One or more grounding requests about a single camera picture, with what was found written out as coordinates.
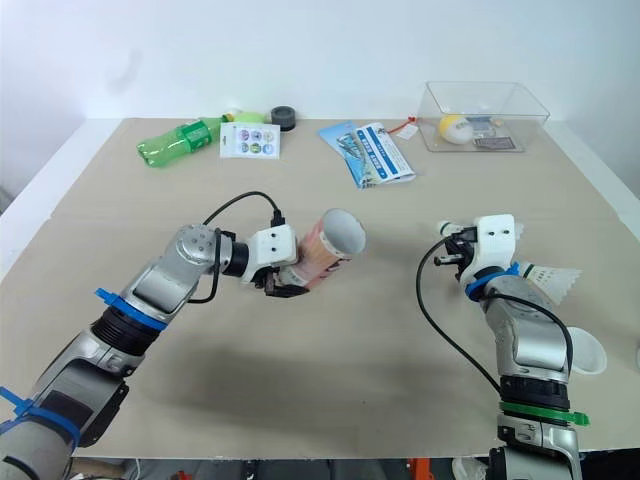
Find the black cable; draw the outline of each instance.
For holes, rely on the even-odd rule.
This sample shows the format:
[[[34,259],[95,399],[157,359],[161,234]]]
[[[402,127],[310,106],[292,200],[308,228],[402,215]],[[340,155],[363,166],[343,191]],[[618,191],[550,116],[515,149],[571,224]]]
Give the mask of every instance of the black cable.
[[[573,365],[573,340],[571,340],[571,334],[569,333],[569,330],[567,330],[567,327],[565,326],[565,324],[562,323],[562,320],[560,320],[551,311],[547,310],[544,307],[541,307],[537,303],[530,302],[529,300],[525,300],[520,297],[505,295],[503,293],[490,293],[489,295],[482,297],[482,299],[484,300],[491,300],[492,298],[501,298],[503,300],[508,300],[510,302],[516,302],[516,303],[520,303],[521,305],[526,305],[527,307],[531,307],[534,310],[537,310],[538,312],[542,313],[543,315],[546,315],[551,320],[553,320],[553,322],[556,325],[558,325],[558,327],[560,327],[560,330],[562,330],[562,335],[564,335],[564,341],[567,344],[567,364],[569,365],[569,371],[567,373],[567,376],[571,374],[571,366]]]
[[[215,212],[213,212],[211,215],[209,215],[207,217],[207,219],[204,222],[202,222],[202,224],[203,225],[209,225],[209,223],[211,223],[211,220],[216,218],[218,215],[220,215],[220,213],[222,213],[224,210],[226,210],[231,205],[236,203],[238,200],[242,200],[243,198],[252,197],[252,196],[262,197],[265,200],[267,200],[267,202],[269,202],[271,204],[271,206],[273,207],[274,218],[277,215],[281,215],[280,209],[276,205],[276,202],[274,202],[273,199],[269,195],[267,195],[266,193],[258,192],[258,191],[254,190],[254,191],[251,191],[251,192],[245,192],[243,194],[240,194],[237,197],[233,197],[231,200],[229,200],[227,203],[225,203],[220,208],[218,208]]]
[[[213,260],[213,280],[211,282],[211,293],[205,298],[190,298],[187,303],[207,303],[213,300],[218,291],[218,278],[220,278],[220,244],[222,243],[222,232],[219,228],[214,230],[216,236],[216,249]]]
[[[482,365],[480,365],[475,358],[469,355],[464,348],[462,348],[460,345],[454,342],[453,339],[449,337],[449,335],[444,333],[444,331],[438,326],[438,324],[433,320],[433,318],[431,318],[431,315],[429,315],[429,312],[427,312],[427,309],[424,306],[424,301],[422,300],[422,270],[424,269],[424,266],[427,263],[427,260],[429,259],[429,257],[431,257],[431,255],[433,255],[433,253],[438,248],[444,245],[444,243],[447,240],[449,240],[449,238],[450,237],[443,238],[438,243],[436,243],[433,247],[429,249],[429,251],[424,255],[424,257],[422,257],[422,260],[420,260],[420,265],[418,265],[418,272],[416,274],[416,295],[418,296],[418,305],[420,306],[420,310],[422,311],[422,314],[425,316],[425,318],[431,324],[434,330],[438,332],[442,338],[444,338],[447,342],[449,342],[449,345],[455,348],[458,351],[458,353],[460,353],[460,355],[466,358],[471,363],[471,365],[476,367],[476,369],[478,369],[478,371],[484,376],[484,378],[487,379],[487,381],[496,390],[496,392],[500,393],[500,385],[498,385],[498,383],[493,379],[491,374]]]

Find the white wall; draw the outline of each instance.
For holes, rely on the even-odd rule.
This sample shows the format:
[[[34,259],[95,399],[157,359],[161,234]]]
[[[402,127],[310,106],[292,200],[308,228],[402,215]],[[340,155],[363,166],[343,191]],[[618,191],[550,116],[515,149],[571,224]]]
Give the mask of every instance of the white wall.
[[[3,10],[11,192],[83,117],[282,103],[306,117],[405,117],[424,80],[455,79],[523,82],[640,195],[636,0],[4,0]]]

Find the table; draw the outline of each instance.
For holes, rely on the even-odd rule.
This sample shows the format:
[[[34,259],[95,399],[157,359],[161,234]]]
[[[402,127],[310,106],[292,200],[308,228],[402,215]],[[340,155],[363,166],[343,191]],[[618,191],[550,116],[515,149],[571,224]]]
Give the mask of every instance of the table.
[[[609,356],[602,375],[571,377],[572,407],[593,421],[579,430],[581,448],[638,446],[640,246],[547,136],[525,154],[500,155],[432,154],[419,136],[398,140],[418,178],[361,192],[315,135],[335,121],[301,121],[283,136],[281,161],[221,160],[210,148],[171,168],[146,167],[135,144],[179,122],[123,122],[0,284],[0,374],[17,393],[26,394],[66,342],[98,318],[103,305],[93,290],[118,291],[179,226],[237,193],[271,194],[299,234],[326,209],[346,208],[365,226],[368,247],[292,300],[223,278],[213,303],[186,307],[160,336],[128,380],[131,392],[111,428],[80,453],[486,454],[499,443],[498,399],[425,323],[413,285],[438,220],[502,212],[525,224],[517,259],[584,270],[556,311],[598,337]],[[269,214],[260,200],[245,200],[219,225],[249,236]],[[425,301],[495,375],[492,334],[453,273],[427,269]]]

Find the white plastic cup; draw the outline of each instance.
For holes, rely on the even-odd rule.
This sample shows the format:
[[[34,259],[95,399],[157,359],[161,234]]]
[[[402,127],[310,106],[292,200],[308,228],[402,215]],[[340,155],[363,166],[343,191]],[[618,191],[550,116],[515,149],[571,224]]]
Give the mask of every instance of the white plastic cup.
[[[362,252],[366,240],[364,228],[356,217],[346,210],[332,208],[298,245],[300,261],[280,269],[280,281],[312,289]]]
[[[578,327],[567,327],[573,342],[572,371],[597,375],[607,368],[607,352],[596,337]]]

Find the green plastic bottle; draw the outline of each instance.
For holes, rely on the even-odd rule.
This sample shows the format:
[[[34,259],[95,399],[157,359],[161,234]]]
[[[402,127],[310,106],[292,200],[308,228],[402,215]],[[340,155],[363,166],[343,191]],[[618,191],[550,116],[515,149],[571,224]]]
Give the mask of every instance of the green plastic bottle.
[[[164,135],[143,140],[138,144],[138,153],[150,167],[164,167],[177,158],[218,142],[220,125],[233,120],[233,115],[227,113],[180,125]]]

